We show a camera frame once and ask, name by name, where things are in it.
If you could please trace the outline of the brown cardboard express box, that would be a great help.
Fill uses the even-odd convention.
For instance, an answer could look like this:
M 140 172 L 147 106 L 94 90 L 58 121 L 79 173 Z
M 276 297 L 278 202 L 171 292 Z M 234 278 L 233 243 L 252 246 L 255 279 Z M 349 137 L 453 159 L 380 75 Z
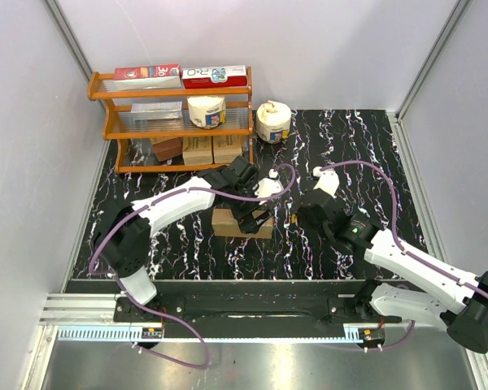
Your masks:
M 273 216 L 270 217 L 256 233 L 242 233 L 231 210 L 217 208 L 212 211 L 211 225 L 215 236 L 269 240 L 272 239 L 275 219 Z

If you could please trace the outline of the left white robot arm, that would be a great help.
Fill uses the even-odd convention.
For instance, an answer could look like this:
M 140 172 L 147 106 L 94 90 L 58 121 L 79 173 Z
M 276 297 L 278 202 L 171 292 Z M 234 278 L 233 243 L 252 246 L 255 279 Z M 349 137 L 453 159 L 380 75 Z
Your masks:
M 184 184 L 139 201 L 117 200 L 107 209 L 94 248 L 107 262 L 132 298 L 132 312 L 142 321 L 159 314 L 157 288 L 146 271 L 150 239 L 187 215 L 226 204 L 243 234 L 255 234 L 271 216 L 268 210 L 255 217 L 257 201 L 283 190 L 277 173 L 259 178 L 257 167 L 236 157 L 228 166 L 206 169 Z

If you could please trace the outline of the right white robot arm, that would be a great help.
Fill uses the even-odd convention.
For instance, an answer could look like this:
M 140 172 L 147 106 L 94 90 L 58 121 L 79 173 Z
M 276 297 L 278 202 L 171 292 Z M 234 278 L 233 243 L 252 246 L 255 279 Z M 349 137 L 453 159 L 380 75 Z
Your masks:
M 426 323 L 468 350 L 488 352 L 488 271 L 475 275 L 404 246 L 378 222 L 348 214 L 320 188 L 303 194 L 297 215 L 340 254 L 385 268 L 416 286 L 412 291 L 367 282 L 353 303 L 358 319 L 371 322 L 380 315 Z

